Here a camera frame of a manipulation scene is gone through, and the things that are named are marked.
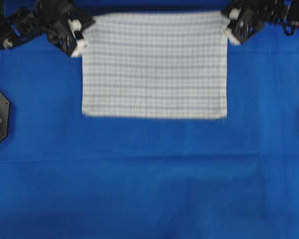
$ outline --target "blue fabric backdrop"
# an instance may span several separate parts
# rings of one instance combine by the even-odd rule
[[[76,1],[94,14],[229,2]],[[299,239],[299,32],[229,46],[221,120],[86,118],[81,64],[45,36],[0,52],[0,239]]]

